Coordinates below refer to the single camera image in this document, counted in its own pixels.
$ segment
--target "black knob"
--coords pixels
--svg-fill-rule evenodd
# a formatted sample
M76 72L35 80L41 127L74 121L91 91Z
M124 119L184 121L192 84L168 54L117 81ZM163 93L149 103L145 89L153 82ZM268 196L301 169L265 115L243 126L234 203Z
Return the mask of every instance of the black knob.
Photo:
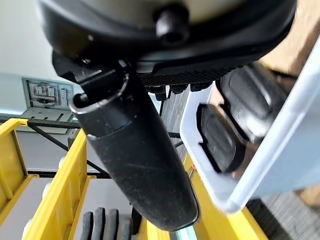
M157 14L156 36L166 47L178 46L189 38L189 13L180 5L166 7Z

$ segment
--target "yellow shelf divider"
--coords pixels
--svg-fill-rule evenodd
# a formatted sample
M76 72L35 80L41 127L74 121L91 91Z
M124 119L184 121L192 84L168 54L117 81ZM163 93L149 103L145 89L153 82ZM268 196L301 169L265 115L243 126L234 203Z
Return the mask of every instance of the yellow shelf divider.
M88 187L86 135L79 132L32 218L24 240L65 240L74 234Z
M0 125L0 226L31 179L39 177L28 175L15 130L27 122L11 118Z

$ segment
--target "black cylindrical handle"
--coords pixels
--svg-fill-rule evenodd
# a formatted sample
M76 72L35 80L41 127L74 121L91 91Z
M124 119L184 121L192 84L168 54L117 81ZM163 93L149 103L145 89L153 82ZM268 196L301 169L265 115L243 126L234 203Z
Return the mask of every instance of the black cylindrical handle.
M108 99L71 109L128 200L166 231L193 224L199 207L190 180L146 90L135 79Z

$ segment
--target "black ribbed surface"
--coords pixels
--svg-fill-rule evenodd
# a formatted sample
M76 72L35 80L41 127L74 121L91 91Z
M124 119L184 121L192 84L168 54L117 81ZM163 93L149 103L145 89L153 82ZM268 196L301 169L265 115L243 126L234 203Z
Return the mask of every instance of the black ribbed surface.
M179 85L212 82L220 79L233 69L209 69L203 71L186 71L178 74L155 75L152 73L139 74L139 78L145 86Z

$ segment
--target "yellow plastic bin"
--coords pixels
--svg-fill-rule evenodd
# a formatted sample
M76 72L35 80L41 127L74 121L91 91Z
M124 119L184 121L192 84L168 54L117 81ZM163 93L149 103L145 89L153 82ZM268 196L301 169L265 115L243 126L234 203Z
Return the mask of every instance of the yellow plastic bin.
M192 165L193 162L187 155L184 169L188 172ZM215 208L197 171L192 175L191 183L201 210L200 221L193 226L198 240L268 239L246 207L242 211L230 215L225 215Z
M73 239L90 179L81 130L32 218L24 240Z
M87 176L86 164L86 135L81 130L39 205L24 240L74 238L89 181L95 178ZM189 170L191 165L191 159L187 156L185 170ZM201 208L200 221L193 226L198 240L267 239L246 208L237 214L225 216L212 204L197 172L193 174L191 182ZM169 240L170 235L142 219L137 239Z
M20 126L27 120L11 118L0 125L0 226L31 179L39 177L27 173L15 130Z

